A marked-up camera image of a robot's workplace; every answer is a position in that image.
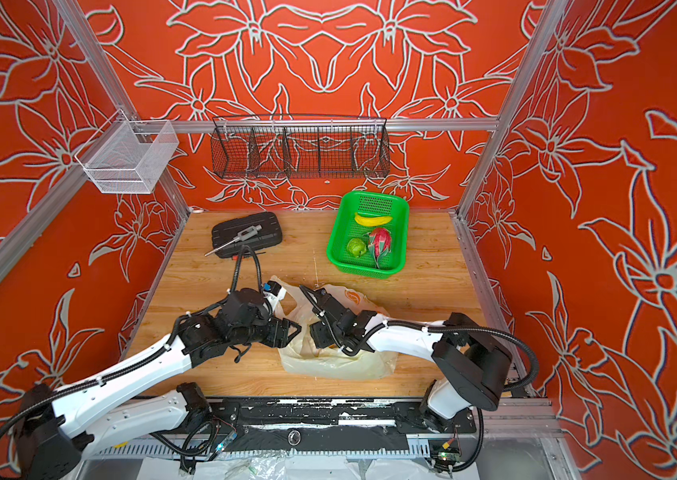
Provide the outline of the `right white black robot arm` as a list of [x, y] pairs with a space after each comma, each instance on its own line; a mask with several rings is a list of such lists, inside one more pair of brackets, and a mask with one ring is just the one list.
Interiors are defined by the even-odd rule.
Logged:
[[325, 289], [302, 285], [300, 291], [318, 316], [310, 326], [316, 347], [336, 346], [347, 357], [391, 352], [435, 364], [443, 378], [428, 390], [423, 409], [443, 420], [467, 408], [495, 411], [504, 392], [532, 384], [540, 372], [538, 358], [525, 342], [480, 326], [465, 314], [420, 323], [371, 310], [354, 313]]

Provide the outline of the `light green crinkled fruit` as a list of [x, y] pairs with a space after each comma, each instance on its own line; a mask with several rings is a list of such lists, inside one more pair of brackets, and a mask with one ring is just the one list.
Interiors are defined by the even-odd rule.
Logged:
[[368, 252], [367, 242], [362, 238], [351, 238], [346, 244], [345, 251], [352, 258], [360, 258]]

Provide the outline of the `translucent plastic bag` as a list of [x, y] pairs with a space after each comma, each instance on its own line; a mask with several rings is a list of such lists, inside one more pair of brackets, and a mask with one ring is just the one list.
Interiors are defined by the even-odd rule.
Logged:
[[361, 352], [349, 357], [337, 347], [317, 348], [308, 331], [308, 327], [318, 322], [318, 316], [312, 312], [312, 304], [298, 286], [288, 284], [276, 275], [272, 275], [270, 279], [278, 282], [286, 292], [286, 299], [294, 302], [294, 308], [288, 312], [281, 305], [276, 307], [276, 315], [284, 316], [302, 326], [302, 332], [288, 346], [278, 350], [280, 362], [286, 372], [349, 381], [378, 380], [394, 374], [397, 353]]

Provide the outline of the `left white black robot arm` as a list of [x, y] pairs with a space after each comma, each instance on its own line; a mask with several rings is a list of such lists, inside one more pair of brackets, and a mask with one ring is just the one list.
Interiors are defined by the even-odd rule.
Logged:
[[234, 350], [244, 356], [256, 344], [282, 349], [302, 328], [276, 316], [284, 299], [274, 281], [256, 288], [230, 286], [224, 299], [176, 319], [164, 338], [142, 352], [84, 380], [58, 389], [40, 384], [22, 398], [20, 411], [0, 426], [0, 442], [12, 440], [22, 479], [60, 479], [88, 457], [150, 435], [182, 457], [210, 448], [204, 441], [178, 445], [168, 434], [190, 437], [214, 426], [204, 392], [194, 382], [152, 399], [140, 394]]

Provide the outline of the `pink dragon fruit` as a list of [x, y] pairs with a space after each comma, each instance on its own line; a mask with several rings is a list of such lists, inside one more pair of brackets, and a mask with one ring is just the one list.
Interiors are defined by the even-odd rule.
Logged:
[[368, 250], [376, 268], [380, 268], [381, 260], [388, 256], [391, 242], [391, 234], [386, 228], [378, 227], [368, 233]]

